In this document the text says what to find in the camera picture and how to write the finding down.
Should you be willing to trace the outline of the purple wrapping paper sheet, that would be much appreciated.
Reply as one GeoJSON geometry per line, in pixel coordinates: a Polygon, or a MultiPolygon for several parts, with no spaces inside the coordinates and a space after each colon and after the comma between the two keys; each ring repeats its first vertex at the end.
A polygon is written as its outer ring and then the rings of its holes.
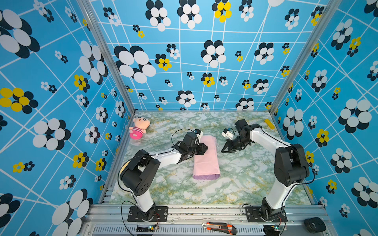
{"type": "Polygon", "coordinates": [[[195,180],[217,180],[221,173],[217,155],[217,140],[214,136],[206,135],[201,138],[208,150],[204,155],[194,156],[193,178],[195,180]]]}

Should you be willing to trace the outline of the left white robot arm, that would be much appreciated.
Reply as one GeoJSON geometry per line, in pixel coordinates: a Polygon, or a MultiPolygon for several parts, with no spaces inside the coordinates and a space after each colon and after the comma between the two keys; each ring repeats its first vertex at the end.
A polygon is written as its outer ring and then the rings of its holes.
{"type": "Polygon", "coordinates": [[[118,181],[125,186],[126,192],[132,194],[138,210],[149,213],[155,207],[149,188],[159,169],[206,153],[208,147],[201,142],[202,137],[201,130],[189,130],[183,140],[174,143],[171,149],[160,153],[141,149],[122,166],[118,181]]]}

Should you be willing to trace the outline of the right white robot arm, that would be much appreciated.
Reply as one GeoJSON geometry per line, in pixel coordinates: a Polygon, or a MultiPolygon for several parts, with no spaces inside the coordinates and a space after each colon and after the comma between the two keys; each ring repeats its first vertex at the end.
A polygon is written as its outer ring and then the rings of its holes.
{"type": "Polygon", "coordinates": [[[269,134],[258,124],[247,124],[246,120],[235,123],[238,136],[231,128],[223,130],[226,143],[222,153],[242,151],[251,144],[259,144],[275,157],[275,182],[270,193],[263,198],[261,217],[266,221],[284,212],[285,203],[292,191],[303,184],[310,175],[309,163],[300,144],[290,144],[269,134]]]}

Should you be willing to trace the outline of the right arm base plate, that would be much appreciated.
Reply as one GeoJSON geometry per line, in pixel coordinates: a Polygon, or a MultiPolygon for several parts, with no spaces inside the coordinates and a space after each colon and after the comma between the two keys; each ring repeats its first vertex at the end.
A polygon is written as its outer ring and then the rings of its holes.
{"type": "Polygon", "coordinates": [[[287,223],[284,208],[270,209],[269,206],[246,206],[244,214],[250,223],[287,223]]]}

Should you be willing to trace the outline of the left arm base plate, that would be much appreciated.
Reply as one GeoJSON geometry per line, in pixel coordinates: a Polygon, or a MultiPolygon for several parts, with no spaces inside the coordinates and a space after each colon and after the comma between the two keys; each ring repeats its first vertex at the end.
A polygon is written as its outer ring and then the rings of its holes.
{"type": "Polygon", "coordinates": [[[153,205],[147,212],[143,212],[137,206],[131,206],[129,208],[128,222],[166,222],[167,217],[167,206],[153,205]]]}

